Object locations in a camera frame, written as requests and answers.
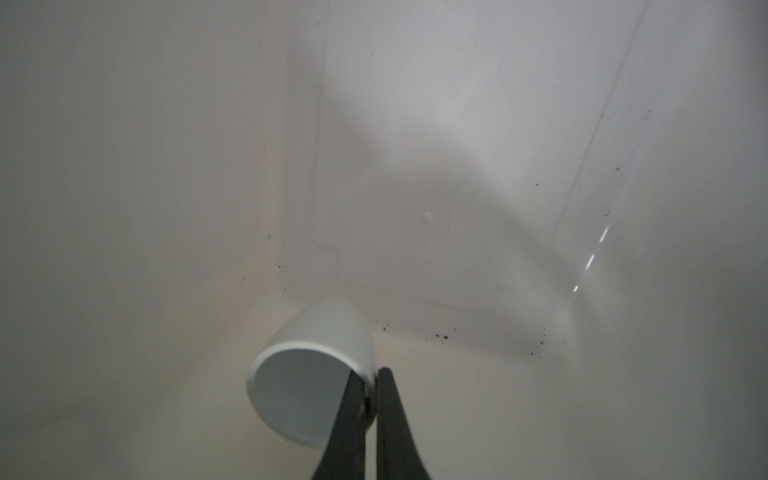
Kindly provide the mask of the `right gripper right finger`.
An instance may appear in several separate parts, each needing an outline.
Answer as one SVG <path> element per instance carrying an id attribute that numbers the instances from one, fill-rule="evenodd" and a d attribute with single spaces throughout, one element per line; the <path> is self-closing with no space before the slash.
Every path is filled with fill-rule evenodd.
<path id="1" fill-rule="evenodd" d="M 378 480 L 429 480 L 416 448 L 391 369 L 381 368 L 376 379 Z"/>

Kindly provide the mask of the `white plastic storage bin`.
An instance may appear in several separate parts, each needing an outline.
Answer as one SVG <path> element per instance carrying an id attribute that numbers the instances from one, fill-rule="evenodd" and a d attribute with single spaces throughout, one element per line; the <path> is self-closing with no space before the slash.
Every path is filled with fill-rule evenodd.
<path id="1" fill-rule="evenodd" d="M 310 478 L 333 298 L 434 479 L 765 478 L 766 3 L 2 3 L 3 478 Z"/>

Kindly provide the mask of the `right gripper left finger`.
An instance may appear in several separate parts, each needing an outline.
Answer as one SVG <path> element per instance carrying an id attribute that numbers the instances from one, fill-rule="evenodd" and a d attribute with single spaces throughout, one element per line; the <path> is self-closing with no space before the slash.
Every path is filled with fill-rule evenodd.
<path id="1" fill-rule="evenodd" d="M 365 478 L 368 403 L 365 384 L 351 372 L 324 454 L 312 480 Z"/>

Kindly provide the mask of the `small white round dish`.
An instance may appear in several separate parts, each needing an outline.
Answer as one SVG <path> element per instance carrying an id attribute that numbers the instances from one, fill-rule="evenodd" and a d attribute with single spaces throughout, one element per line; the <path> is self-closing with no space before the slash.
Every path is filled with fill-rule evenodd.
<path id="1" fill-rule="evenodd" d="M 350 374 L 362 381 L 369 428 L 376 410 L 373 335 L 351 302 L 330 299 L 302 309 L 270 338 L 248 369 L 246 390 L 273 431 L 323 449 Z"/>

